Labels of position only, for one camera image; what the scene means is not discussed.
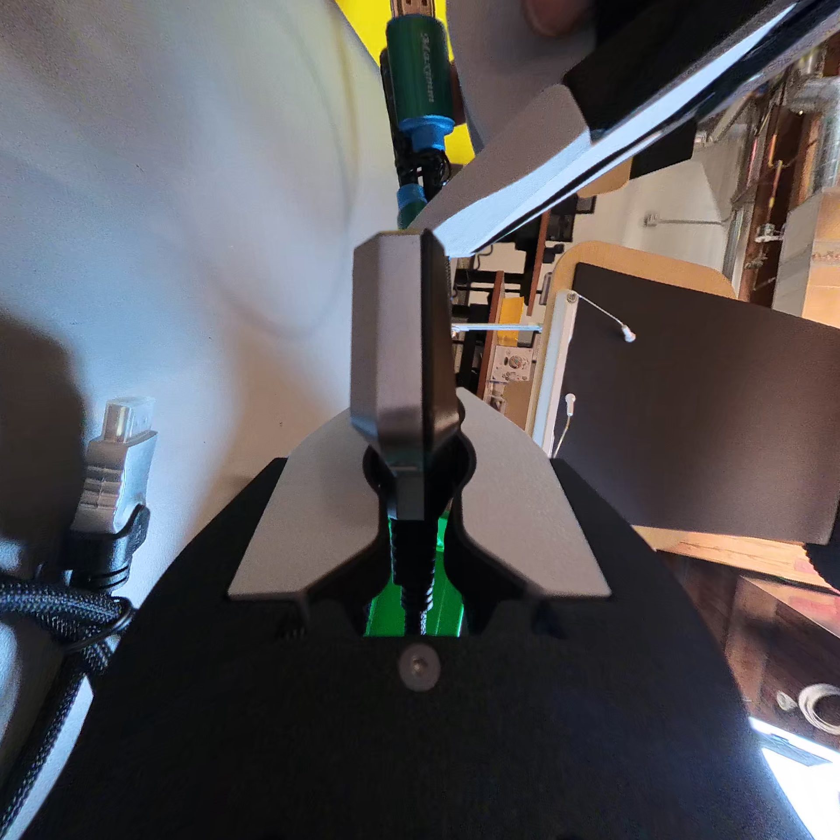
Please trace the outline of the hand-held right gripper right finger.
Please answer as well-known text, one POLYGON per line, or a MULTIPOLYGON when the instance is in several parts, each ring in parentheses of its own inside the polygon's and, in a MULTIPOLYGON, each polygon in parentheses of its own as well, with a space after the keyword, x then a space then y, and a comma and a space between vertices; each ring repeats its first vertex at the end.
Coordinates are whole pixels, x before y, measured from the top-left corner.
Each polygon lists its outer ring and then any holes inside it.
POLYGON ((460 388, 457 396, 476 457, 461 492, 466 537, 534 594, 611 596, 550 458, 476 395, 460 388))

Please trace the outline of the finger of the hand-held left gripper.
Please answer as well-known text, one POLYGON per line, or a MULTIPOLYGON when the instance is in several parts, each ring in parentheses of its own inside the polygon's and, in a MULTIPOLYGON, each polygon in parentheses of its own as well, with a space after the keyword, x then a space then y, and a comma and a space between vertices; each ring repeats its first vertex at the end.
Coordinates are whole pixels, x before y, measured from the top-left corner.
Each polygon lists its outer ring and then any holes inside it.
POLYGON ((598 149, 565 74, 595 48, 595 24, 571 35, 537 35, 520 2, 449 2, 455 86, 475 158, 423 211, 450 256, 467 256, 619 153, 598 149))

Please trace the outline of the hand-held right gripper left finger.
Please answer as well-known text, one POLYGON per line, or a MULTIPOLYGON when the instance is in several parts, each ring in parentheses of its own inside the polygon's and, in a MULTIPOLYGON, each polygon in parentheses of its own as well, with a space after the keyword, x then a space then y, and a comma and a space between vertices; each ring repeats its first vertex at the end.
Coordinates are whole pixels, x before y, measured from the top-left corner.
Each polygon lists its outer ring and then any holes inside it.
POLYGON ((228 587, 235 601, 299 601, 373 550, 376 492, 364 475, 368 448, 345 409, 287 458, 228 587))

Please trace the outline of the green plastic bin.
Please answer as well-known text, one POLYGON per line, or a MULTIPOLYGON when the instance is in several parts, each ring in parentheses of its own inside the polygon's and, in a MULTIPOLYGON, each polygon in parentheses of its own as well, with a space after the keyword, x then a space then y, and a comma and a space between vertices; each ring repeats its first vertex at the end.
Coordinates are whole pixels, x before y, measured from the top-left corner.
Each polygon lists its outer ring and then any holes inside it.
MULTIPOLYGON (((448 511, 437 523, 437 546, 431 605, 424 614, 424 631, 429 636, 459 637, 465 628, 465 608, 461 594, 445 572, 445 531, 448 511)), ((389 581, 374 598, 369 609, 364 635, 367 637, 401 637, 404 635, 405 613, 402 590, 389 581)))

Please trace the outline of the braided hdmi cable green plugs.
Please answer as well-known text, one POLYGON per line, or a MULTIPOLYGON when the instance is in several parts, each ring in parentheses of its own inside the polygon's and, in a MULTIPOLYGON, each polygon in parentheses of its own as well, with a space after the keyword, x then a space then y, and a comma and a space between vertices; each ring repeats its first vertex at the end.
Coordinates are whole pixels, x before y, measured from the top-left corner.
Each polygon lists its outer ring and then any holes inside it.
POLYGON ((432 1, 392 1, 380 55, 390 124, 398 229, 409 228, 451 175, 445 149, 455 130, 448 37, 432 1))

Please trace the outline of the yellow plastic bin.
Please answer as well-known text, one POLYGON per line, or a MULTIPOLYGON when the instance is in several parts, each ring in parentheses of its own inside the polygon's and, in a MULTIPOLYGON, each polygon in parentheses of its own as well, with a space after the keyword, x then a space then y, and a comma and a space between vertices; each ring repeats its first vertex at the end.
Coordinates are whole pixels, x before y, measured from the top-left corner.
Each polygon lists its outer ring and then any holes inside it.
MULTIPOLYGON (((391 2, 337 1, 336 4, 375 64, 379 65, 385 48, 385 28, 392 18, 391 2)), ((474 159, 473 143, 465 123, 457 124, 447 136, 445 150, 452 164, 467 165, 474 159)))

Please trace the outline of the silver hdmi switch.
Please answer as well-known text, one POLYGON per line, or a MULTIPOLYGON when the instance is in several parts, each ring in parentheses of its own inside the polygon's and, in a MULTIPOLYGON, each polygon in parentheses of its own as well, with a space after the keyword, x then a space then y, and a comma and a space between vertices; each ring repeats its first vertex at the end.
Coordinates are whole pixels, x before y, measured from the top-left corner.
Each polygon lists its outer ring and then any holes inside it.
POLYGON ((350 421, 391 478, 391 518, 423 521, 438 454, 460 427, 448 260, 428 230, 353 253, 350 421))

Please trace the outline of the person's left hand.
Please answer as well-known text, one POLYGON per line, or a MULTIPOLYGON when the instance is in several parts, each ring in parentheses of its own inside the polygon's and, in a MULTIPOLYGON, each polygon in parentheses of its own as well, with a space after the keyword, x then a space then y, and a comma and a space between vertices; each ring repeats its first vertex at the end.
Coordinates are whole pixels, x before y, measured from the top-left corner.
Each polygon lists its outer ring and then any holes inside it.
POLYGON ((528 26, 539 36, 561 38, 587 26, 593 1, 520 1, 528 26))

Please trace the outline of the wooden desk with black legs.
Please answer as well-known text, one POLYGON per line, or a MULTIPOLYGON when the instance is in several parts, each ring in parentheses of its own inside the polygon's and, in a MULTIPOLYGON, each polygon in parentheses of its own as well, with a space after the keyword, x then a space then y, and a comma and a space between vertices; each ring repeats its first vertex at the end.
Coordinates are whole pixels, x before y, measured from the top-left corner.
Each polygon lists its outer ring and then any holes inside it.
POLYGON ((526 260, 526 276, 529 280, 528 294, 526 296, 528 312, 532 312, 536 292, 539 284, 539 277, 543 265, 543 254, 545 243, 547 239, 548 227, 550 223, 551 211, 547 210, 539 217, 539 224, 537 226, 537 233, 533 240, 533 247, 528 248, 526 260))

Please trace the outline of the white board stand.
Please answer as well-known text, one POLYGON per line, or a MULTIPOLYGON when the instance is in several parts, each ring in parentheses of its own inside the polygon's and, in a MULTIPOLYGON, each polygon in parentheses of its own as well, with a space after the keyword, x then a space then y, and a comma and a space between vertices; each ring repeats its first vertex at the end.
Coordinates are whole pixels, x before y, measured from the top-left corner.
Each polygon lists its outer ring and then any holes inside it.
MULTIPOLYGON (((532 413, 530 436, 551 458, 558 455, 574 415, 575 396, 563 391, 563 379, 576 315, 581 303, 589 305, 614 322, 626 343, 633 343, 637 337, 621 319, 574 290, 560 292, 555 297, 553 314, 548 322, 518 325, 520 332, 540 333, 546 339, 544 357, 539 363, 541 373, 534 375, 534 383, 539 388, 532 413)), ((456 322, 450 332, 452 335, 466 332, 495 333, 514 327, 514 324, 498 322, 456 322)))

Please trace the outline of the small yellow paper tray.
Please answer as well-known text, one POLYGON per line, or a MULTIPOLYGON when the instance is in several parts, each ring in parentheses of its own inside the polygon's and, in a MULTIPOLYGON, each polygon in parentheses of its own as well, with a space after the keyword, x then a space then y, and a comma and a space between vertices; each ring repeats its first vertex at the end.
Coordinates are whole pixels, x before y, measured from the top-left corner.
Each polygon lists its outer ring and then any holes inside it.
POLYGON ((497 344, 503 347, 517 347, 520 330, 518 325, 526 309, 524 297, 504 297, 500 299, 498 308, 498 323, 514 324, 514 328, 496 332, 497 344))

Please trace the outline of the bright window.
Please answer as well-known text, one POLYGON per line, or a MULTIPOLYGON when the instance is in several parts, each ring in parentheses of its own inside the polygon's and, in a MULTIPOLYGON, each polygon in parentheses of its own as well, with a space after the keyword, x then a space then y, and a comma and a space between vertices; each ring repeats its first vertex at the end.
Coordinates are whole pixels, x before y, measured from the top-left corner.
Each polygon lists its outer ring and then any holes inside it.
POLYGON ((763 756, 814 839, 839 838, 839 753, 751 717, 763 756))

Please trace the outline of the silver ventilation duct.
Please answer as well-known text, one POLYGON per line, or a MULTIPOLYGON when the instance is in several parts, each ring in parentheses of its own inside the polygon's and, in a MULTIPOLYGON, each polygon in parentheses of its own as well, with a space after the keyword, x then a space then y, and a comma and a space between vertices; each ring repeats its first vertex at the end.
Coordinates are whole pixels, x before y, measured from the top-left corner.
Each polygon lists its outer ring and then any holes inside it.
POLYGON ((810 120, 799 152, 796 205, 838 187, 839 79, 824 73, 826 50, 815 47, 793 64, 784 93, 786 108, 810 120))

